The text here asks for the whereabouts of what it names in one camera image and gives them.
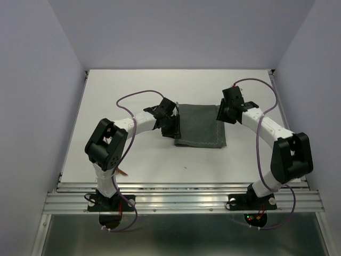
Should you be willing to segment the grey cloth napkin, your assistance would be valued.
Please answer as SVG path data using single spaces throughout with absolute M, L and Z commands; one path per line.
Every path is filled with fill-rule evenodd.
M 224 123 L 216 119 L 219 106 L 180 104 L 181 138 L 175 139 L 177 147 L 226 147 Z

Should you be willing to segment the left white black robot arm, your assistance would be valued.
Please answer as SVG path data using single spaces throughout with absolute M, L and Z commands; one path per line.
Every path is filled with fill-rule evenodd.
M 163 137 L 179 139 L 180 114 L 178 103 L 163 98 L 161 103 L 145 108 L 141 113 L 126 119 L 99 121 L 85 146 L 97 179 L 94 193 L 86 194 L 89 212 L 132 211 L 134 196 L 120 196 L 116 181 L 117 170 L 132 147 L 138 134 L 161 130 Z

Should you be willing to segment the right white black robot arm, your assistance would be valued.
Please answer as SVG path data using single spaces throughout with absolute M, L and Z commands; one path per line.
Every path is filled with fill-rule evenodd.
M 235 86 L 223 90 L 223 98 L 217 120 L 239 123 L 256 133 L 272 149 L 270 170 L 250 184 L 244 194 L 229 194 L 228 208 L 231 211 L 256 210 L 268 203 L 273 193 L 294 179 L 313 171 L 310 140 L 308 136 L 285 129 L 266 116 L 252 101 L 246 102 L 240 88 Z

